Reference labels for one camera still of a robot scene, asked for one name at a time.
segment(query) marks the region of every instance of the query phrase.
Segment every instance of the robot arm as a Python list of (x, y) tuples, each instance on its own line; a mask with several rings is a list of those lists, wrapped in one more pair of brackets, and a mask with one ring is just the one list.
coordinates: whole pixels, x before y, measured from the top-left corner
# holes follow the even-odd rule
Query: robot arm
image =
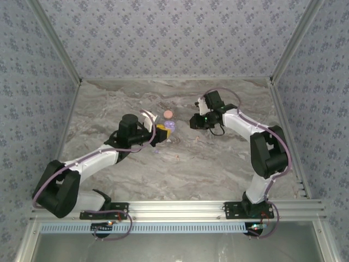
[(265, 129), (276, 133), (286, 143), (284, 133), (279, 126), (269, 127), (264, 124), (254, 126), (245, 119), (256, 122), (238, 111), (233, 104), (225, 105), (218, 91), (205, 94), (195, 103), (199, 114), (194, 114), (190, 120), (192, 129), (214, 128), (216, 124), (233, 129), (250, 142), (251, 163), (256, 174), (250, 187), (243, 195), (248, 205), (264, 201), (264, 194), (272, 179), (284, 171), (288, 165), (285, 149), (278, 140)]
[[(153, 122), (157, 117), (150, 112), (144, 115), (144, 124), (141, 124), (135, 115), (124, 115), (119, 129), (98, 149), (85, 156), (65, 163), (51, 161), (34, 191), (33, 198), (54, 173), (66, 168), (44, 188), (37, 198), (37, 203), (58, 218), (65, 217), (71, 211), (100, 210), (110, 198), (95, 189), (92, 192), (80, 192), (79, 186), (101, 169), (122, 161), (131, 152), (132, 145), (142, 145), (152, 138), (153, 125), (149, 117)], [(155, 137), (150, 144), (155, 146), (156, 143), (166, 140), (169, 134), (169, 130), (156, 127)]]

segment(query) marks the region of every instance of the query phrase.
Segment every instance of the wall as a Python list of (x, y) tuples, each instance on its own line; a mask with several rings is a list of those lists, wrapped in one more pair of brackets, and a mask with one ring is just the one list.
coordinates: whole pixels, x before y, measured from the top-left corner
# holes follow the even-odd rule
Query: wall
[(75, 85), (26, 1), (1, 0), (0, 10), (0, 261), (13, 261)]
[(349, 3), (326, 0), (278, 83), (312, 196), (349, 261)]
[(308, 0), (41, 0), (82, 78), (269, 76)]

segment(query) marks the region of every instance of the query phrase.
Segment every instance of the marble table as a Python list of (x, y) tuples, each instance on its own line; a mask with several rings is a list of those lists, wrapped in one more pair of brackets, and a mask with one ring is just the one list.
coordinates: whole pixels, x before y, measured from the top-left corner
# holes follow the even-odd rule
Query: marble table
[[(163, 123), (164, 111), (172, 110), (176, 130), (168, 141), (130, 154), (88, 178), (82, 189), (99, 189), (113, 200), (239, 200), (254, 174), (249, 143), (226, 128), (224, 136), (189, 128), (191, 116), (198, 112), (194, 102), (214, 87), (237, 92), (243, 101), (242, 111), (253, 119), (268, 125), (278, 122), (264, 79), (84, 81), (61, 160), (98, 148), (118, 129), (124, 114), (135, 114), (142, 122), (139, 110), (147, 109), (160, 115)], [(237, 102), (228, 92), (221, 91), (220, 95), (226, 104)], [(270, 198), (296, 196), (293, 172), (278, 179), (270, 191)]]

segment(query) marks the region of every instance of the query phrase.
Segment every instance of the yellow object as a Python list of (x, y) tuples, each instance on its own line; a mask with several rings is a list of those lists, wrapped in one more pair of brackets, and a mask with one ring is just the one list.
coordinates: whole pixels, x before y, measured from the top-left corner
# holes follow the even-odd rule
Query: yellow object
[(165, 130), (167, 131), (167, 138), (170, 137), (170, 134), (171, 134), (171, 130), (166, 128), (163, 124), (157, 124), (157, 128), (160, 128), (161, 130)]

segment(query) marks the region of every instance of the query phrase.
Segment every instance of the purple cable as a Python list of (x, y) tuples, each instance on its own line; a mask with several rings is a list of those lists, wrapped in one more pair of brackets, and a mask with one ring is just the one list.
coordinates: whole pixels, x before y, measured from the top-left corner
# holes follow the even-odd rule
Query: purple cable
[(234, 94), (234, 96), (239, 100), (239, 104), (238, 104), (238, 108), (237, 108), (238, 116), (239, 116), (242, 120), (244, 120), (245, 122), (247, 122), (248, 124), (251, 124), (251, 125), (253, 125), (253, 126), (255, 126), (255, 127), (259, 127), (259, 128), (261, 128), (261, 129), (263, 129), (264, 131), (268, 132), (269, 134), (271, 134), (272, 136), (274, 136), (274, 137), (278, 140), (278, 142), (283, 146), (283, 148), (285, 149), (285, 153), (286, 153), (286, 155), (287, 155), (287, 161), (288, 161), (287, 168), (286, 168), (285, 171), (283, 171), (282, 173), (280, 173), (280, 174), (278, 174), (278, 175), (276, 175), (276, 176), (273, 177), (273, 179), (271, 180), (270, 184), (268, 185), (268, 187), (266, 188), (266, 191), (265, 191), (265, 193), (264, 193), (264, 200), (265, 200), (265, 202), (266, 202), (267, 204), (272, 205), (272, 206), (274, 207), (275, 211), (276, 211), (276, 225), (275, 225), (275, 227), (273, 228), (272, 231), (270, 231), (269, 233), (267, 233), (267, 234), (264, 235), (264, 236), (259, 236), (259, 234), (257, 234), (256, 232), (253, 232), (253, 231), (251, 231), (251, 230), (248, 230), (248, 232), (250, 232), (250, 233), (256, 235), (256, 237), (258, 237), (258, 238), (260, 238), (260, 239), (265, 239), (266, 237), (271, 236), (271, 235), (276, 231), (276, 229), (278, 228), (279, 222), (280, 222), (279, 210), (278, 210), (278, 208), (276, 207), (276, 205), (275, 205), (273, 202), (271, 202), (271, 201), (268, 200), (268, 192), (269, 192), (269, 190), (271, 189), (272, 185), (274, 184), (275, 179), (276, 179), (276, 178), (279, 178), (279, 177), (282, 177), (282, 176), (285, 176), (285, 175), (289, 172), (289, 170), (291, 169), (291, 165), (292, 165), (291, 154), (290, 154), (290, 151), (288, 150), (288, 147), (287, 147), (286, 143), (281, 139), (281, 137), (279, 137), (277, 134), (275, 134), (275, 133), (274, 133), (273, 131), (271, 131), (270, 129), (268, 129), (268, 128), (264, 127), (264, 126), (260, 126), (259, 123), (253, 122), (253, 121), (247, 119), (246, 117), (244, 117), (242, 114), (240, 114), (240, 107), (241, 107), (242, 101), (241, 101), (241, 99), (240, 99), (240, 97), (238, 96), (237, 93), (235, 93), (234, 91), (232, 91), (232, 90), (230, 90), (230, 89), (228, 89), (228, 88), (219, 87), (219, 88), (212, 88), (212, 89), (208, 90), (205, 94), (207, 94), (207, 93), (209, 93), (209, 92), (212, 92), (212, 91), (216, 91), (216, 90), (225, 90), (225, 91), (228, 91), (228, 92)]
[(88, 154), (87, 156), (81, 158), (80, 160), (78, 160), (77, 162), (71, 163), (70, 165), (66, 165), (65, 167), (61, 168), (60, 170), (58, 170), (57, 172), (55, 172), (49, 179), (46, 180), (46, 182), (42, 185), (42, 187), (40, 187), (40, 189), (37, 191), (37, 193), (35, 194), (34, 198), (33, 198), (33, 207), (36, 209), (40, 209), (41, 207), (37, 205), (37, 200), (39, 195), (44, 191), (44, 189), (49, 185), (49, 183), (55, 179), (59, 174), (61, 174), (62, 172), (66, 171), (67, 169), (71, 168), (72, 166), (75, 165), (75, 163), (82, 163), (98, 154), (104, 153), (104, 152), (114, 152), (114, 151), (120, 151), (120, 152), (137, 152), (138, 150), (141, 150), (143, 148), (145, 148), (147, 145), (149, 145), (153, 139), (155, 138), (156, 135), (156, 125), (152, 119), (152, 117), (150, 116), (150, 114), (148, 114), (145, 110), (140, 110), (140, 112), (145, 113), (151, 120), (152, 125), (153, 125), (153, 135), (150, 138), (150, 140), (148, 142), (146, 142), (143, 146), (139, 147), (139, 148), (135, 148), (135, 149), (124, 149), (124, 148), (113, 148), (113, 149), (102, 149), (100, 151), (96, 151), (93, 152), (91, 154)]
[(99, 227), (96, 227), (96, 229), (94, 230), (93, 232), (93, 235), (94, 237), (96, 238), (96, 240), (99, 240), (99, 241), (114, 241), (114, 240), (120, 240), (120, 239), (124, 239), (125, 237), (127, 237), (130, 232), (131, 232), (131, 229), (132, 229), (132, 218), (130, 216), (130, 214), (128, 214), (127, 212), (124, 212), (122, 210), (106, 210), (106, 211), (93, 211), (93, 210), (86, 210), (85, 212), (87, 213), (93, 213), (93, 214), (106, 214), (106, 213), (121, 213), (121, 214), (124, 214), (125, 216), (127, 216), (129, 219), (130, 219), (130, 226), (129, 226), (129, 229), (127, 230), (127, 232), (125, 234), (123, 234), (122, 236), (119, 236), (119, 237), (112, 237), (112, 238), (107, 238), (107, 239), (101, 239), (99, 237), (97, 237), (97, 231), (99, 228), (101, 228), (102, 226), (100, 225)]

